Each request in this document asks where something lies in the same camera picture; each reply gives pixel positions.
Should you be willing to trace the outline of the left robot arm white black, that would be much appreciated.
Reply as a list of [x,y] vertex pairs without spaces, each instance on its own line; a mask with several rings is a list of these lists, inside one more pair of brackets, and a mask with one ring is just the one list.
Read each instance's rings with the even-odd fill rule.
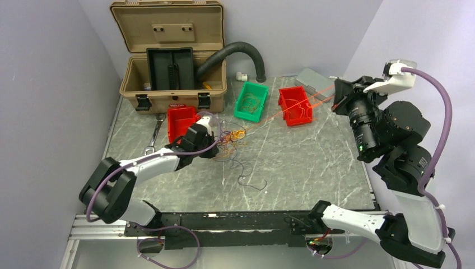
[[196,157],[213,158],[218,152],[216,145],[211,126],[194,123],[185,135],[153,154],[124,161],[111,157],[101,160],[79,193],[79,200],[86,205],[87,221],[111,224],[124,220],[138,224],[146,235],[156,234],[161,227],[160,211],[145,200],[133,200],[135,186],[178,171]]

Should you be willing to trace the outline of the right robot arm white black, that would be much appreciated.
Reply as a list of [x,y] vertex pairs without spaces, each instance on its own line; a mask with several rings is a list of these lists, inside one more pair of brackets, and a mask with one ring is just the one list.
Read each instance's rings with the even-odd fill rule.
[[309,226],[316,233],[349,231],[378,243],[397,259],[440,268],[443,247],[455,231],[443,229],[437,207],[418,190],[423,176],[430,173],[431,154],[420,146],[430,122],[408,101],[380,109],[387,96],[373,88],[385,85],[386,81],[368,76],[353,82],[338,78],[332,111],[348,117],[358,160],[379,160],[373,170],[396,196],[401,212],[369,215],[319,201],[309,213]]

